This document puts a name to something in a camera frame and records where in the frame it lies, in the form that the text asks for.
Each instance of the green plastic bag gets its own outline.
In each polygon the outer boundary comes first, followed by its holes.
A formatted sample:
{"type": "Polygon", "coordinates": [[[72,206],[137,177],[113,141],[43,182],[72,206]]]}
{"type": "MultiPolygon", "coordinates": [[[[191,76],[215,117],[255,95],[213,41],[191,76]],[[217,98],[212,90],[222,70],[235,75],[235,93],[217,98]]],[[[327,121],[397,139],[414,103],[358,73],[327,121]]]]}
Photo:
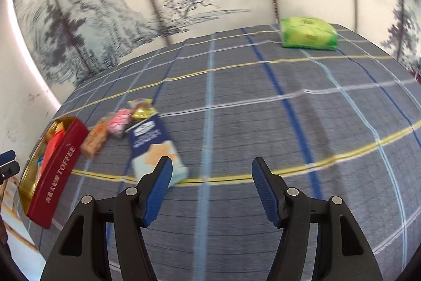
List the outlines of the green plastic bag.
{"type": "Polygon", "coordinates": [[[281,20],[282,46],[336,50],[338,36],[334,27],[314,17],[289,17],[281,20]]]}

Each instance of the blue stripe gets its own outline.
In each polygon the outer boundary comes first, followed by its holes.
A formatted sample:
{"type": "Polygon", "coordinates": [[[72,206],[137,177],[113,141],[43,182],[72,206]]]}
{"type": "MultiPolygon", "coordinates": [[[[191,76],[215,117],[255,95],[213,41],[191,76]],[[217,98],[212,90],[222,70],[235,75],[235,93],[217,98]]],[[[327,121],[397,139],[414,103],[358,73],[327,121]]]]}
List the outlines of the blue stripe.
{"type": "Polygon", "coordinates": [[[403,84],[396,75],[394,75],[384,64],[382,64],[378,59],[376,59],[374,56],[372,56],[369,52],[365,51],[363,48],[361,48],[359,45],[355,44],[354,42],[351,42],[346,37],[342,36],[341,34],[338,34],[340,37],[348,41],[349,43],[352,43],[355,47],[363,51],[365,54],[367,54],[369,57],[371,57],[374,61],[376,61],[380,66],[382,66],[398,83],[399,85],[406,91],[406,94],[412,99],[412,101],[417,105],[418,110],[421,111],[421,105],[418,102],[417,98],[408,90],[408,88],[403,84]]]}
{"type": "Polygon", "coordinates": [[[420,140],[418,139],[418,136],[417,136],[417,133],[415,132],[415,130],[414,130],[414,128],[413,128],[413,126],[412,126],[412,123],[411,123],[411,121],[410,121],[410,119],[405,115],[405,113],[403,113],[403,111],[401,110],[401,108],[396,104],[396,102],[392,99],[392,97],[390,96],[390,94],[384,89],[384,87],[383,86],[380,86],[378,83],[377,83],[377,81],[373,78],[373,76],[370,74],[370,72],[368,71],[368,69],[367,68],[365,68],[362,64],[360,64],[359,62],[357,62],[357,61],[355,61],[354,59],[351,59],[348,55],[346,55],[343,51],[341,51],[340,49],[338,49],[338,51],[342,54],[342,55],[344,55],[344,56],[346,56],[346,57],[348,57],[348,59],[350,60],[350,61],[352,61],[352,62],[354,62],[354,63],[356,63],[357,65],[359,65],[362,69],[364,69],[364,71],[365,71],[365,73],[368,75],[368,77],[374,82],[374,83],[376,83],[381,89],[382,89],[382,91],[384,92],[384,94],[386,94],[386,96],[387,96],[387,98],[389,98],[389,100],[393,103],[393,105],[397,108],[397,110],[400,112],[400,114],[406,119],[406,121],[408,122],[408,124],[411,126],[411,128],[412,128],[412,133],[414,134],[414,137],[415,137],[415,140],[417,141],[417,143],[418,143],[418,146],[421,148],[421,142],[420,142],[420,140]]]}
{"type": "MultiPolygon", "coordinates": [[[[241,28],[241,31],[245,34],[247,40],[251,44],[253,44],[254,42],[249,37],[249,35],[247,35],[247,32],[243,28],[241,28]]],[[[257,46],[253,45],[253,46],[251,46],[251,49],[253,49],[254,53],[256,54],[257,58],[260,61],[265,61],[263,59],[263,56],[261,55],[260,51],[258,50],[257,46]]],[[[278,93],[278,95],[282,96],[284,94],[284,91],[282,90],[281,86],[279,85],[272,69],[270,68],[270,66],[267,63],[263,63],[262,65],[263,65],[264,70],[266,71],[266,74],[268,75],[268,78],[269,78],[270,82],[274,86],[276,92],[278,93]]],[[[301,149],[301,152],[303,154],[305,163],[306,164],[313,163],[314,162],[313,156],[312,156],[311,151],[308,147],[306,136],[304,135],[304,132],[301,128],[301,125],[298,121],[297,116],[295,115],[295,112],[292,108],[291,103],[289,102],[288,99],[282,99],[281,103],[287,111],[290,123],[291,123],[291,125],[292,125],[292,127],[295,131],[296,136],[297,136],[297,140],[298,140],[298,143],[300,145],[300,149],[301,149]]],[[[319,180],[319,177],[318,177],[317,173],[315,171],[310,171],[308,174],[309,174],[310,183],[311,183],[311,186],[312,186],[312,189],[313,189],[313,195],[318,199],[323,199],[322,190],[321,190],[321,187],[320,187],[320,180],[319,180]]]]}
{"type": "Polygon", "coordinates": [[[41,234],[39,235],[38,251],[40,253],[41,253],[41,243],[43,242],[43,234],[44,234],[44,228],[41,229],[41,234]]]}
{"type": "Polygon", "coordinates": [[[173,64],[174,64],[174,63],[175,63],[175,61],[177,60],[178,55],[180,55],[180,53],[181,53],[181,51],[182,51],[182,49],[183,49],[183,47],[184,47],[184,43],[185,43],[185,42],[186,42],[186,41],[184,41],[184,42],[183,42],[183,44],[182,44],[182,46],[178,49],[177,54],[176,54],[176,56],[174,57],[174,60],[170,63],[170,66],[168,67],[167,71],[165,72],[165,75],[164,75],[164,77],[163,77],[163,79],[162,79],[162,83],[160,83],[160,84],[159,84],[158,89],[157,89],[157,91],[156,91],[156,93],[155,93],[155,96],[154,96],[154,98],[152,99],[152,104],[155,104],[156,100],[158,99],[158,96],[159,96],[159,93],[161,92],[162,86],[163,86],[163,85],[164,85],[164,83],[165,83],[165,79],[167,79],[167,77],[168,77],[168,75],[169,75],[169,73],[170,73],[170,71],[171,71],[171,68],[173,67],[173,64]]]}
{"type": "MultiPolygon", "coordinates": [[[[215,41],[214,34],[211,35],[208,69],[206,80],[206,106],[205,124],[203,129],[203,147],[201,178],[206,181],[211,176],[212,150],[213,150],[213,72],[215,41]]],[[[206,254],[208,245],[208,224],[209,224],[209,198],[211,186],[203,183],[199,188],[199,202],[197,205],[196,236],[194,244],[194,281],[206,279],[206,254]]]]}
{"type": "Polygon", "coordinates": [[[364,125],[371,131],[374,139],[377,142],[380,156],[382,157],[383,163],[386,166],[387,172],[389,174],[390,180],[391,180],[392,185],[393,185],[393,189],[394,189],[395,196],[396,196],[396,199],[397,199],[397,204],[398,204],[398,207],[399,207],[400,219],[401,219],[402,226],[403,226],[403,246],[402,246],[402,248],[403,248],[402,270],[403,270],[405,268],[405,265],[406,265],[407,246],[408,246],[407,235],[406,235],[406,227],[405,227],[405,208],[403,206],[403,201],[402,201],[402,196],[400,194],[399,185],[398,185],[396,177],[393,173],[392,166],[390,165],[389,159],[387,158],[387,155],[386,155],[386,153],[383,149],[383,146],[380,144],[380,136],[379,136],[378,132],[376,131],[376,129],[368,122],[368,120],[366,119],[364,114],[361,112],[361,110],[358,108],[358,106],[355,104],[353,99],[349,96],[348,92],[343,90],[341,85],[333,77],[330,69],[327,66],[325,66],[324,64],[320,63],[319,61],[313,59],[312,56],[308,52],[306,52],[305,50],[300,49],[300,51],[306,57],[310,57],[311,61],[313,61],[314,63],[316,63],[317,65],[319,65],[320,67],[322,67],[324,69],[328,79],[339,89],[339,91],[345,97],[347,102],[351,105],[352,109],[355,111],[355,113],[358,115],[358,117],[361,119],[361,121],[364,123],[364,125]]]}
{"type": "MultiPolygon", "coordinates": [[[[110,75],[108,75],[103,81],[102,81],[102,83],[100,84],[100,86],[94,91],[94,92],[92,92],[92,94],[88,97],[88,99],[85,101],[85,103],[82,105],[82,107],[77,111],[77,113],[76,113],[76,116],[82,111],[82,109],[85,107],[85,105],[89,102],[89,100],[92,98],[92,96],[95,94],[95,92],[106,82],[106,80],[108,79],[108,77],[109,77],[110,75]]],[[[70,110],[70,111],[73,111],[73,109],[74,109],[74,107],[76,106],[76,104],[79,102],[79,100],[76,102],[76,103],[74,103],[74,105],[73,105],[73,107],[72,107],[72,109],[70,110]]]]}
{"type": "MultiPolygon", "coordinates": [[[[114,112],[117,111],[117,109],[120,107],[120,105],[123,103],[123,101],[126,99],[127,97],[127,91],[129,91],[139,80],[139,78],[142,76],[143,72],[145,72],[145,70],[149,67],[150,63],[153,61],[153,59],[155,59],[155,56],[157,56],[159,54],[159,52],[161,51],[161,49],[158,49],[154,56],[152,56],[151,59],[149,59],[148,63],[142,68],[142,70],[139,72],[139,74],[136,76],[136,78],[134,78],[134,80],[132,81],[132,83],[130,84],[130,86],[127,88],[126,93],[123,95],[123,97],[121,97],[120,101],[118,102],[118,104],[116,105],[114,112]]],[[[127,173],[129,171],[129,168],[131,166],[131,161],[132,161],[132,157],[130,157],[126,163],[126,166],[124,167],[124,175],[127,176],[127,173]]],[[[120,194],[120,192],[123,190],[125,182],[121,181],[118,189],[117,189],[117,194],[120,194]]],[[[107,230],[106,230],[106,234],[107,234],[107,247],[109,246],[109,238],[110,238],[110,234],[111,234],[111,225],[107,226],[107,230]]]]}
{"type": "MultiPolygon", "coordinates": [[[[129,67],[126,67],[121,73],[120,73],[120,75],[118,76],[118,78],[119,77],[121,77],[126,71],[127,71],[127,69],[128,69],[129,67]]],[[[101,83],[101,85],[102,84],[104,84],[105,83],[105,80],[107,80],[108,79],[108,77],[110,76],[111,74],[109,74],[103,81],[102,81],[102,83],[101,83]]],[[[115,84],[115,82],[116,82],[117,80],[115,80],[112,84],[111,84],[111,86],[110,87],[108,87],[108,90],[104,93],[104,95],[103,95],[103,98],[106,96],[106,94],[109,92],[109,90],[111,89],[111,87],[113,87],[114,86],[114,84],[115,84]]],[[[88,100],[85,102],[85,104],[89,101],[89,99],[91,99],[92,98],[92,96],[95,94],[95,92],[96,92],[97,90],[95,90],[92,94],[91,94],[91,96],[88,98],[88,100]]],[[[98,107],[98,105],[99,105],[99,103],[97,103],[96,104],[96,106],[95,106],[95,108],[91,111],[91,113],[89,114],[89,116],[88,116],[88,118],[86,119],[86,121],[85,121],[85,124],[89,121],[89,119],[90,119],[90,117],[92,116],[92,114],[95,112],[95,110],[96,110],[96,108],[98,107]]],[[[89,166],[90,166],[90,164],[91,164],[91,161],[90,161],[90,159],[87,159],[86,160],[86,162],[85,162],[85,168],[83,169],[83,171],[84,172],[87,172],[88,171],[88,169],[89,169],[89,166]]],[[[72,201],[72,205],[71,205],[71,207],[70,207],[70,212],[69,212],[69,216],[71,215],[71,213],[73,212],[73,210],[74,210],[74,208],[76,207],[76,205],[77,205],[77,203],[79,202],[79,200],[78,200],[78,198],[79,198],[79,194],[80,194],[80,192],[81,192],[81,189],[82,189],[82,185],[83,185],[83,182],[85,181],[85,175],[82,175],[81,176],[81,178],[79,179],[79,182],[78,182],[78,184],[77,184],[77,189],[76,189],[76,193],[75,193],[75,195],[74,195],[74,197],[73,197],[73,201],[72,201]]]]}
{"type": "Polygon", "coordinates": [[[64,110],[62,111],[62,113],[65,113],[65,112],[67,111],[67,108],[70,106],[70,103],[71,103],[72,101],[76,100],[76,98],[78,98],[79,94],[81,93],[81,91],[83,90],[83,88],[84,88],[84,87],[85,87],[85,86],[81,87],[81,88],[79,89],[79,92],[77,92],[77,94],[75,94],[71,100],[68,100],[69,98],[67,98],[67,99],[66,99],[66,101],[63,103],[63,106],[65,106],[65,105],[66,105],[66,107],[64,108],[64,110]]]}

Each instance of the painted mountain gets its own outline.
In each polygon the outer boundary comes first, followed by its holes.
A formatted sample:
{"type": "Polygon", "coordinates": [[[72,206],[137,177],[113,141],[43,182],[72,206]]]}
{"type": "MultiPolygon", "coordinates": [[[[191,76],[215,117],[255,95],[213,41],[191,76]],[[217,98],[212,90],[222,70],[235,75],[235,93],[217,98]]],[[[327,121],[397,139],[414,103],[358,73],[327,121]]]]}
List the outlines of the painted mountain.
{"type": "Polygon", "coordinates": [[[420,3],[421,0],[395,0],[395,23],[388,29],[389,37],[382,47],[392,49],[393,57],[421,81],[420,68],[420,3]]]}
{"type": "Polygon", "coordinates": [[[124,0],[14,0],[24,39],[48,83],[78,85],[158,36],[124,0]]]}

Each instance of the white wall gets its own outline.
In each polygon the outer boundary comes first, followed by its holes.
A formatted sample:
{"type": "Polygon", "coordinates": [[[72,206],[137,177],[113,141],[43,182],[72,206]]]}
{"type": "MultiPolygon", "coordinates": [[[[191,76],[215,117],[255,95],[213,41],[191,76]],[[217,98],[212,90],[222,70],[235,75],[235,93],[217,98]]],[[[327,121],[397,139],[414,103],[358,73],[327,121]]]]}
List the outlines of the white wall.
{"type": "Polygon", "coordinates": [[[0,152],[13,149],[22,169],[59,103],[29,69],[33,61],[22,55],[10,9],[12,0],[0,0],[0,152]]]}
{"type": "MultiPolygon", "coordinates": [[[[19,44],[13,11],[12,0],[0,0],[0,153],[13,149],[22,173],[35,143],[60,104],[25,51],[22,36],[19,44]]],[[[29,281],[37,281],[45,261],[38,252],[22,243],[22,238],[33,242],[18,216],[13,215],[16,187],[9,184],[6,191],[10,199],[4,199],[1,209],[4,222],[13,229],[8,232],[8,244],[18,267],[29,281]]]]}

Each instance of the white stripe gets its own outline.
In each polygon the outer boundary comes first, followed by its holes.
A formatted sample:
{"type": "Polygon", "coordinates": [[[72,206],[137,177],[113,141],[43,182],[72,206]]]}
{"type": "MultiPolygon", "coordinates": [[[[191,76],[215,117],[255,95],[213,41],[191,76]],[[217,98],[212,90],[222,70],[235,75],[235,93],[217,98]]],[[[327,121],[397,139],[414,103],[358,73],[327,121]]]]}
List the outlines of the white stripe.
{"type": "MultiPolygon", "coordinates": [[[[405,221],[405,228],[408,228],[420,215],[421,213],[421,206],[409,217],[409,220],[405,221]]],[[[376,248],[373,249],[374,254],[378,254],[383,251],[386,247],[391,245],[399,236],[402,234],[404,228],[401,225],[393,234],[391,234],[386,240],[381,242],[376,248]]]]}
{"type": "MultiPolygon", "coordinates": [[[[415,79],[408,79],[408,80],[404,80],[403,83],[405,84],[412,84],[415,83],[416,80],[415,79]]],[[[230,107],[237,107],[237,106],[245,106],[245,105],[251,105],[251,104],[259,104],[259,103],[271,103],[274,101],[279,101],[282,99],[291,99],[291,98],[297,98],[299,96],[303,96],[304,94],[331,94],[331,93],[336,93],[336,92],[340,92],[340,90],[366,90],[366,89],[370,89],[370,88],[378,88],[379,86],[392,86],[395,85],[396,82],[394,80],[391,81],[386,81],[386,82],[379,82],[379,83],[368,83],[368,84],[361,84],[361,85],[350,85],[350,86],[342,86],[341,88],[337,88],[337,87],[332,87],[332,88],[328,88],[328,89],[324,89],[324,90],[307,90],[307,89],[302,89],[293,93],[288,93],[288,94],[283,94],[281,96],[272,96],[272,97],[265,97],[265,98],[256,98],[256,99],[251,99],[251,100],[246,100],[246,101],[234,101],[234,102],[229,102],[229,103],[221,103],[221,104],[216,104],[213,105],[211,107],[207,107],[207,106],[203,106],[203,107],[198,107],[198,108],[194,108],[194,109],[189,109],[189,110],[183,110],[183,111],[176,111],[176,112],[167,112],[167,113],[163,113],[161,115],[159,115],[160,117],[173,117],[173,116],[182,116],[182,115],[188,115],[188,114],[192,114],[192,113],[197,113],[197,112],[202,112],[205,111],[206,109],[212,108],[212,109],[226,109],[226,108],[230,108],[230,107]]]]}
{"type": "Polygon", "coordinates": [[[108,260],[108,263],[109,263],[109,267],[112,270],[115,270],[121,273],[120,264],[118,262],[108,260]]]}
{"type": "Polygon", "coordinates": [[[351,42],[354,46],[361,49],[364,53],[366,53],[369,57],[374,59],[378,64],[380,64],[392,77],[396,80],[396,82],[403,88],[407,96],[412,100],[412,102],[417,106],[418,110],[421,111],[421,105],[418,102],[418,100],[414,97],[414,95],[408,90],[408,88],[401,83],[401,81],[397,78],[396,75],[394,75],[384,64],[382,64],[379,60],[377,60],[374,56],[372,56],[369,52],[365,51],[363,48],[361,48],[359,45],[356,45],[354,42],[348,40],[346,37],[343,37],[341,34],[338,34],[340,37],[344,38],[346,41],[351,42]]]}
{"type": "Polygon", "coordinates": [[[58,221],[56,221],[54,218],[53,218],[53,220],[51,221],[51,223],[56,227],[56,228],[58,228],[60,231],[63,229],[63,226],[62,225],[60,225],[59,224],[59,222],[58,221]]]}
{"type": "MultiPolygon", "coordinates": [[[[367,41],[367,40],[353,40],[353,41],[349,41],[349,42],[351,42],[351,43],[353,43],[353,42],[363,43],[363,42],[369,42],[369,41],[367,41]]],[[[245,47],[257,46],[257,45],[263,45],[263,44],[265,44],[265,43],[276,43],[276,44],[280,44],[280,43],[282,43],[282,42],[281,42],[281,41],[264,40],[264,41],[262,41],[262,42],[257,42],[257,43],[253,43],[253,44],[248,43],[248,44],[246,44],[246,45],[238,45],[238,46],[233,46],[233,47],[228,47],[228,48],[215,49],[215,50],[214,50],[214,52],[222,52],[222,51],[229,50],[229,49],[235,49],[235,48],[245,48],[245,47]]],[[[191,58],[191,57],[197,57],[197,56],[201,56],[201,55],[205,55],[205,54],[209,54],[209,53],[210,53],[210,51],[203,52],[203,53],[198,53],[198,54],[194,54],[194,55],[189,55],[189,56],[184,56],[184,57],[178,56],[176,59],[173,59],[173,60],[171,60],[171,61],[164,62],[164,63],[160,63],[159,65],[155,65],[155,66],[152,66],[152,67],[146,68],[146,69],[145,69],[145,71],[148,71],[148,70],[150,70],[150,69],[153,69],[153,68],[156,68],[156,67],[160,67],[160,66],[166,65],[166,64],[168,64],[168,63],[172,63],[172,62],[174,62],[175,60],[178,60],[178,59],[181,59],[181,60],[182,60],[182,59],[189,59],[189,58],[191,58]]],[[[115,79],[115,80],[112,80],[112,81],[109,81],[109,82],[107,82],[107,83],[104,83],[103,85],[100,85],[100,86],[98,86],[98,87],[96,87],[96,88],[93,88],[93,89],[91,89],[91,90],[89,90],[89,91],[86,91],[86,92],[81,93],[81,94],[77,94],[74,98],[72,98],[70,101],[66,101],[63,105],[69,104],[69,103],[71,103],[73,100],[75,100],[75,99],[77,99],[77,98],[79,98],[79,97],[82,97],[82,96],[84,96],[85,94],[88,94],[88,93],[90,93],[90,92],[93,92],[93,91],[97,90],[98,88],[100,88],[100,87],[102,87],[102,86],[106,86],[106,85],[108,85],[108,84],[110,84],[110,83],[112,83],[112,82],[116,82],[116,81],[122,80],[122,79],[124,79],[124,78],[131,77],[132,75],[136,75],[136,74],[138,74],[138,73],[140,73],[140,71],[137,71],[137,72],[131,73],[131,74],[129,74],[129,75],[125,75],[125,76],[123,76],[123,77],[119,77],[119,78],[117,78],[117,79],[115,79]]]]}
{"type": "MultiPolygon", "coordinates": [[[[300,49],[300,51],[306,56],[306,57],[310,57],[312,59],[312,61],[319,65],[320,67],[323,68],[323,70],[326,73],[326,76],[328,77],[328,79],[337,87],[337,88],[341,88],[342,86],[338,83],[338,81],[334,78],[332,71],[325,66],[324,64],[322,64],[319,61],[316,61],[315,59],[313,59],[311,57],[311,55],[306,52],[305,50],[300,49]]],[[[350,104],[350,106],[352,107],[352,109],[354,110],[354,112],[358,115],[358,117],[361,119],[361,121],[364,123],[364,125],[372,132],[373,137],[377,143],[378,146],[378,152],[380,153],[380,156],[382,157],[382,160],[384,162],[384,166],[386,167],[390,180],[393,184],[394,187],[394,191],[395,191],[395,195],[396,195],[396,199],[397,199],[397,203],[399,206],[399,211],[401,214],[401,222],[402,225],[404,227],[404,234],[403,234],[403,261],[402,261],[402,270],[405,268],[405,264],[406,264],[406,257],[407,257],[407,253],[408,253],[408,240],[407,240],[407,231],[405,228],[405,207],[403,205],[403,200],[402,200],[402,195],[400,192],[400,188],[399,185],[397,183],[396,177],[394,175],[392,166],[390,164],[390,161],[383,149],[382,143],[380,141],[380,135],[378,134],[378,131],[369,123],[369,121],[367,120],[367,118],[365,117],[365,115],[361,112],[361,110],[359,109],[359,107],[357,106],[357,104],[355,104],[354,100],[349,96],[348,92],[344,91],[343,89],[340,91],[341,94],[345,97],[345,99],[347,100],[347,102],[350,104]]]]}

